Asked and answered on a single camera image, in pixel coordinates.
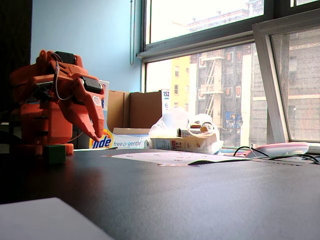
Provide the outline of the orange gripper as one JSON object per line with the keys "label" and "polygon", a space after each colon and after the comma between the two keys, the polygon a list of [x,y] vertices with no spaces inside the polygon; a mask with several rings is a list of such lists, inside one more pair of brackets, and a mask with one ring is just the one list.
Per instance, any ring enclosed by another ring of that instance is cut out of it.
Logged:
{"label": "orange gripper", "polygon": [[76,64],[57,63],[57,97],[64,102],[64,117],[95,141],[104,133],[105,85]]}

